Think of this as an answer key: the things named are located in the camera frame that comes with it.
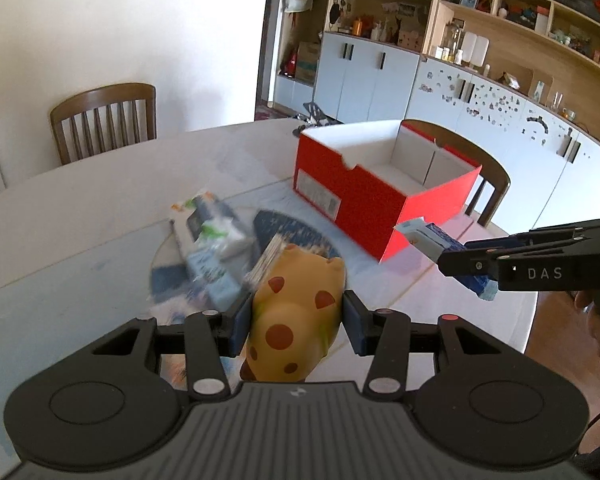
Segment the brown wooden chair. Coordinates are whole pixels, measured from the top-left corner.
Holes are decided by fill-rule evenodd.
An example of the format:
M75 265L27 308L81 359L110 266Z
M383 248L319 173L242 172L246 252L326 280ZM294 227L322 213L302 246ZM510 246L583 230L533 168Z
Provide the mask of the brown wooden chair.
M87 90L50 111L60 162L78 162L157 139L157 90L124 82Z
M465 159L466 162L481 167L481 181L471 196L465 214L471 216L474 213L483 190L489 185L492 188L491 195L477 219L477 223L486 228L510 187L510 177L504 167L479 145L452 130L418 119L404 119L402 126L434 141L438 148L445 148L459 158Z

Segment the light blue carton box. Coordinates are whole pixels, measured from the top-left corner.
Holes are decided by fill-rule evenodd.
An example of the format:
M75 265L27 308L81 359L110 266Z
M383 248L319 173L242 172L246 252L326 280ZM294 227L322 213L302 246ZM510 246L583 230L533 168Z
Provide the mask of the light blue carton box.
M212 249L191 252L185 258L186 266L195 281L204 288L216 310L226 311L237 299L242 286L230 274Z

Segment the red cardboard shoe box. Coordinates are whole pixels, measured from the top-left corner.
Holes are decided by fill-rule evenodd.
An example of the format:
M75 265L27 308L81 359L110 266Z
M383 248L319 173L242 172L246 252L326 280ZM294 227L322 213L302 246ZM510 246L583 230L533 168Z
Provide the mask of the red cardboard shoe box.
M294 190L379 262L407 248L394 229L460 214L482 166L398 120L306 128Z

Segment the white tissue pack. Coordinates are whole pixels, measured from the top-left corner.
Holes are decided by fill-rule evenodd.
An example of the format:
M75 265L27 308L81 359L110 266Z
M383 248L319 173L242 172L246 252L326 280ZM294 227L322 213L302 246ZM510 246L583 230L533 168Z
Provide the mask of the white tissue pack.
M231 206L210 192L174 203L170 223L181 256L211 250L221 261L249 249L253 236Z

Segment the wooden shelf unit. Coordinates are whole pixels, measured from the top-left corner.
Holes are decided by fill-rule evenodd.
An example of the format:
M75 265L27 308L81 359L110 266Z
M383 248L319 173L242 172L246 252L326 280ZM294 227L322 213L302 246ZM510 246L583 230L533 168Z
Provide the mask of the wooden shelf unit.
M314 0L312 9L283 19L283 62L302 41L325 32L352 34L430 54L443 44L447 24L488 38L486 74L514 75L525 92L541 75L546 93L600 141L600 0Z

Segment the white wall cabinet unit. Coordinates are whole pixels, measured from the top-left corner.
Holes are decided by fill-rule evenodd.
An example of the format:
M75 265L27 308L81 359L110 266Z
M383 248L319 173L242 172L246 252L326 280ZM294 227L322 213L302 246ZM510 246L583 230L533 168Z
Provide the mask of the white wall cabinet unit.
M509 234L600 218L600 143L488 78L326 32L311 96L338 122L415 119L480 146L510 179L493 217Z

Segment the cardboard box by cabinet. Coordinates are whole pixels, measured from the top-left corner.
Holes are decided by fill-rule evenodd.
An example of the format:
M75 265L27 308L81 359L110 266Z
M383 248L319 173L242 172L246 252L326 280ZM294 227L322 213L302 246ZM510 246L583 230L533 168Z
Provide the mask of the cardboard box by cabinet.
M321 46L316 42L300 41L294 78L307 84L314 84L320 53Z

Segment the beige crinkled snack bag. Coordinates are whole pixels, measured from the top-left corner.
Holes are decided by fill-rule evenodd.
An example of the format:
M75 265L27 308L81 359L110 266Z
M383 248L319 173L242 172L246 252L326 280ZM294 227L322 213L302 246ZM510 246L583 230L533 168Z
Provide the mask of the beige crinkled snack bag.
M265 250L260 255L253 268L245 275L242 282L252 292L256 292L262 281L270 272L272 266L276 263L279 256L283 253L287 246L287 242L283 235L276 233L272 240L268 242Z

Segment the black folding stand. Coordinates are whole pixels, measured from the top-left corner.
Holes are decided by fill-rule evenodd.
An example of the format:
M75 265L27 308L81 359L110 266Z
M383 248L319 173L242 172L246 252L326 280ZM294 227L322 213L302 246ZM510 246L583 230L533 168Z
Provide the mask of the black folding stand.
M327 116L314 101L303 104L304 113L294 116L294 119L300 120L301 124L294 128L292 134L298 138L307 128L320 128L339 125L337 119Z

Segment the yellow spotted squishy toy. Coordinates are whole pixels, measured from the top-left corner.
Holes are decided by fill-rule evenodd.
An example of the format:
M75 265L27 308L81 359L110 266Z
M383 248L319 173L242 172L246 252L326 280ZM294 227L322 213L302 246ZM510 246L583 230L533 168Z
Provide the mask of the yellow spotted squishy toy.
M254 294L240 378L304 382L337 337L346 278L341 258L285 247Z

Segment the small blue white box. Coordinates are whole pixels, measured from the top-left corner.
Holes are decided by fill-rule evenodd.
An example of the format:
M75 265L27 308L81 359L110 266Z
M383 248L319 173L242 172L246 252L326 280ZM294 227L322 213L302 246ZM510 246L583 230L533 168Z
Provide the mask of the small blue white box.
M464 252L466 249L461 242L423 218L406 220L397 224L394 229L434 263L438 262L446 250ZM485 275L455 275L454 278L482 300L493 301L498 293L498 283Z

